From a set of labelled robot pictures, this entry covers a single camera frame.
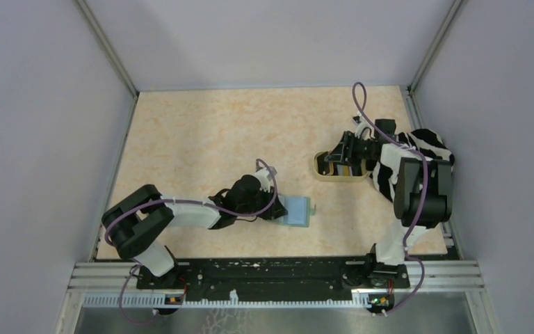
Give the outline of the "green card holder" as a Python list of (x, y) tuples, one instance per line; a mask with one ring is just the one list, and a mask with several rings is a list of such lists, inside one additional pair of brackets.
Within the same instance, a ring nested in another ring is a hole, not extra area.
[(316, 214), (316, 205), (308, 197), (280, 196), (287, 214), (277, 218), (276, 223), (288, 227), (308, 228), (310, 218)]

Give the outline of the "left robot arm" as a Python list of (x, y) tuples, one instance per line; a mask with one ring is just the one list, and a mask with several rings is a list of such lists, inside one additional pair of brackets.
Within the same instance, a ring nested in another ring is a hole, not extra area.
[(145, 184), (104, 212), (101, 224), (105, 242), (121, 259), (133, 260), (162, 287), (171, 288), (179, 282), (181, 270), (168, 247), (158, 241), (166, 228), (219, 230), (244, 217), (275, 221), (288, 213), (272, 178), (255, 173), (206, 200), (164, 198), (153, 184)]

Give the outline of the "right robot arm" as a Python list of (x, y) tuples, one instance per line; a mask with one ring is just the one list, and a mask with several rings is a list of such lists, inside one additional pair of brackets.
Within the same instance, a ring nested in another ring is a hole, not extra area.
[(430, 129), (398, 133), (392, 119), (374, 125), (361, 121), (356, 132), (345, 131), (333, 150), (315, 156), (315, 167), (324, 177), (368, 175), (391, 201), (396, 220), (364, 267), (365, 281), (381, 287), (401, 276), (405, 254), (420, 236), (450, 219), (455, 157)]

